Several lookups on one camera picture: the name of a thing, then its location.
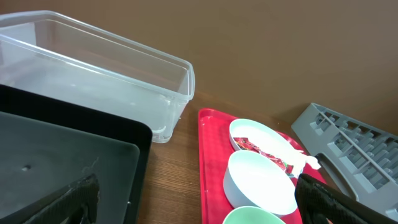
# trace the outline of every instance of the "wooden table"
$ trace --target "wooden table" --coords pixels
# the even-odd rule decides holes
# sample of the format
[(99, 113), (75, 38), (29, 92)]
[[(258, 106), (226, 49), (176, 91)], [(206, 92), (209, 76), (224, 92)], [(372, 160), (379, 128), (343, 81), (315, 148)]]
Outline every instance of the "wooden table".
[[(193, 100), (188, 103), (177, 123), (171, 140), (165, 144), (152, 144), (138, 223), (201, 223), (198, 152), (200, 109), (213, 108), (237, 117), (253, 119), (298, 141), (290, 124), (237, 105), (239, 103), (233, 105), (214, 96), (195, 92)], [(320, 172), (328, 184), (336, 188), (330, 176), (323, 169)]]

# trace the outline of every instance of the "red tray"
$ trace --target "red tray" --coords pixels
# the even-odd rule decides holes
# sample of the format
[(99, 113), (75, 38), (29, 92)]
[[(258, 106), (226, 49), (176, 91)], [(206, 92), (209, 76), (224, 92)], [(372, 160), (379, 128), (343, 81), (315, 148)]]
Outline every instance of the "red tray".
[[(229, 142), (229, 124), (237, 117), (213, 110), (202, 109), (198, 114), (201, 216), (203, 224), (220, 224), (233, 207), (223, 190), (223, 179), (229, 156), (234, 152)], [(291, 137), (278, 132), (295, 148), (303, 148)], [(305, 174), (326, 183), (317, 170), (304, 167)], [(302, 223), (300, 212), (282, 217), (287, 224)]]

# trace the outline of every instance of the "red candy bar wrapper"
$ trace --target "red candy bar wrapper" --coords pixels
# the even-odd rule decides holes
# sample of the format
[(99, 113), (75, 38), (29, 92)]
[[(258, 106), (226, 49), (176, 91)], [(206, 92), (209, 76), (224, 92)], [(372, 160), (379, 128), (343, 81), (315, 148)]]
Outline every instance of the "red candy bar wrapper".
[(282, 159), (276, 158), (275, 156), (265, 153), (264, 151), (261, 151), (259, 147), (257, 147), (255, 144), (251, 143), (248, 138), (234, 138), (236, 144), (241, 148), (242, 150), (250, 150), (253, 152), (260, 153), (261, 155), (267, 157), (270, 159), (272, 162), (275, 162), (287, 175), (292, 173), (293, 166), (285, 163)]

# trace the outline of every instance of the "clear plastic bin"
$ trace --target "clear plastic bin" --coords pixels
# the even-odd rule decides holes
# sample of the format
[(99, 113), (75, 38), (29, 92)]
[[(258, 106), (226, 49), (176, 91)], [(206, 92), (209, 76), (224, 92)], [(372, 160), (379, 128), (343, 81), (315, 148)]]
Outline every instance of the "clear plastic bin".
[(195, 75), (177, 57), (33, 11), (0, 16), (0, 84), (140, 121), (154, 142), (167, 142), (193, 97)]

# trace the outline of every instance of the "light green bowl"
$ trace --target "light green bowl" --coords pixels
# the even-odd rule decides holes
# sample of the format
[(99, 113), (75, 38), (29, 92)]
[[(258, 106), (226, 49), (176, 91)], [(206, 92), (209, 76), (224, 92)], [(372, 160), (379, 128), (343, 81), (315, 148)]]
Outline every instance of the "light green bowl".
[(271, 212), (253, 206), (235, 208), (224, 219), (223, 224), (285, 224)]

